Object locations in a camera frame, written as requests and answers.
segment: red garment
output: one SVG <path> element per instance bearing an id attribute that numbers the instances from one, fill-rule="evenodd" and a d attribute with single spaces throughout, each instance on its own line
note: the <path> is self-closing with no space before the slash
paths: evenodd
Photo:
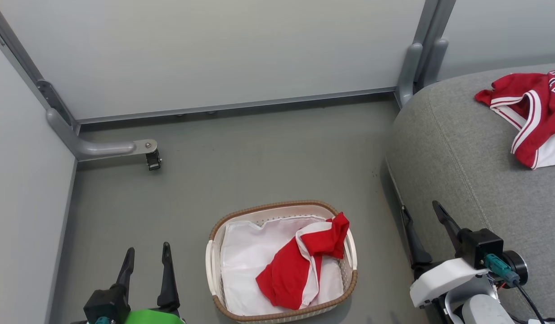
<path id="1" fill-rule="evenodd" d="M 555 165 L 555 71 L 510 74 L 492 86 L 475 100 L 520 130 L 511 153 L 532 169 Z"/>
<path id="2" fill-rule="evenodd" d="M 307 307 L 319 292 L 322 256 L 343 258 L 349 221 L 343 213 L 297 231 L 255 279 L 273 306 Z"/>

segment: teal connector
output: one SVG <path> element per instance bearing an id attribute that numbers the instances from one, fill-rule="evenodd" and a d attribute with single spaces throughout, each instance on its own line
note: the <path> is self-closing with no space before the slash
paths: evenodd
<path id="1" fill-rule="evenodd" d="M 110 324 L 110 321 L 106 316 L 102 316 L 96 320 L 95 324 Z"/>
<path id="2" fill-rule="evenodd" d="M 491 272 L 499 275 L 510 287 L 514 287 L 514 281 L 519 282 L 519 275 L 511 270 L 511 267 L 495 254 L 487 254 L 483 260 L 485 267 Z"/>

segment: gray sofa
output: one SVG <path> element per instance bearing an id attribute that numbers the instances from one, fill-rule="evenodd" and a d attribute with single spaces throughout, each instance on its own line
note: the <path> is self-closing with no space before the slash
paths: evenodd
<path id="1" fill-rule="evenodd" d="M 438 200 L 463 227 L 493 230 L 528 263 L 525 286 L 544 317 L 555 317 L 555 166 L 529 170 L 510 153 L 516 128 L 473 96 L 514 72 L 555 64 L 460 76 L 428 86 L 394 123 L 387 164 L 398 195 L 434 261 L 454 257 L 432 209 Z M 516 289 L 502 289 L 506 310 L 535 318 Z"/>

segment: white basket handle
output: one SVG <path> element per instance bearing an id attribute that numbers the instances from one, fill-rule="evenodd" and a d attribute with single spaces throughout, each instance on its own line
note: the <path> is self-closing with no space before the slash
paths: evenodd
<path id="1" fill-rule="evenodd" d="M 217 295 L 216 289 L 216 282 L 217 279 L 215 277 L 215 269 L 213 268 L 212 264 L 212 257 L 213 257 L 213 240 L 209 240 L 207 243 L 207 247 L 205 248 L 205 272 L 207 273 L 207 284 L 209 285 L 209 292 L 211 292 L 212 296 Z"/>
<path id="2" fill-rule="evenodd" d="M 349 260 L 349 266 L 353 270 L 357 270 L 357 251 L 355 249 L 355 242 L 353 241 L 353 235 L 351 230 L 347 230 L 347 236 L 345 236 L 345 252 L 347 253 L 347 260 Z"/>

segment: white wall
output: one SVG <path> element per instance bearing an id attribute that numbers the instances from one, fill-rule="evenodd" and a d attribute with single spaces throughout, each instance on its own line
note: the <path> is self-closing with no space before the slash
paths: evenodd
<path id="1" fill-rule="evenodd" d="M 47 321 L 75 165 L 0 50 L 0 323 Z"/>
<path id="2" fill-rule="evenodd" d="M 555 63 L 555 0 L 457 0 L 438 79 Z"/>
<path id="3" fill-rule="evenodd" d="M 424 0 L 0 0 L 78 120 L 396 86 Z"/>

